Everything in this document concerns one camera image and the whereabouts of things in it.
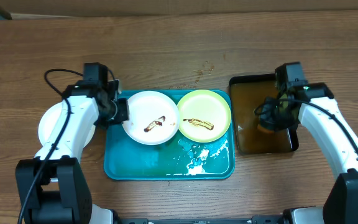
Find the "green and yellow sponge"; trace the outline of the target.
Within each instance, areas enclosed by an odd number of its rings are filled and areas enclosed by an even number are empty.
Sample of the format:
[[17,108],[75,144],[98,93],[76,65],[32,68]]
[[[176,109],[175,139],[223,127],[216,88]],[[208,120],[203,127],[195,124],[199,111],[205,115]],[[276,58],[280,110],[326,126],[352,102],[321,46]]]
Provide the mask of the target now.
[[263,127],[261,124],[258,124],[257,125],[257,129],[265,134],[274,134],[275,131],[274,130],[271,130],[271,129],[268,129],[268,128],[265,128]]

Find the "white plate with sauce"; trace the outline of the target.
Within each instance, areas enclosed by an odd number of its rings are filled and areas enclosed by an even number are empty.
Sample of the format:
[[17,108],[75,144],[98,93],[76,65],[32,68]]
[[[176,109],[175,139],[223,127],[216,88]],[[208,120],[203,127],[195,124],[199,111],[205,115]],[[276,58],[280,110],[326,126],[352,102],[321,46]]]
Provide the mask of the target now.
[[128,99],[129,119],[122,127],[138,143],[158,145],[170,140],[178,131],[180,113],[177,104],[157,91],[141,91]]

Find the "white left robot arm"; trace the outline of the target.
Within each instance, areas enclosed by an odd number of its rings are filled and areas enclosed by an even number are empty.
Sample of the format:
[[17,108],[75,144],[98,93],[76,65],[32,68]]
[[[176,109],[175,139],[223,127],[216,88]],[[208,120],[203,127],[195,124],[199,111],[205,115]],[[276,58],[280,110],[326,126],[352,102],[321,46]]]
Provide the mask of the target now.
[[16,166],[18,223],[117,222],[112,210],[93,203],[80,159],[93,126],[108,128],[128,120],[118,84],[79,81],[62,92],[62,110],[48,140],[34,158]]

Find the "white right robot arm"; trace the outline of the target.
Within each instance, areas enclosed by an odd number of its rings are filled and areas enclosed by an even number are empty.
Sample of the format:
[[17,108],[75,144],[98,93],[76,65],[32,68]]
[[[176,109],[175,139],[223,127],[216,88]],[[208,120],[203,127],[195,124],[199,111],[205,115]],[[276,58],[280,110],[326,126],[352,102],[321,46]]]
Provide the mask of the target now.
[[320,147],[335,178],[322,207],[286,211],[288,223],[358,223],[358,137],[329,96],[311,99],[266,98],[256,107],[265,132],[301,124]]

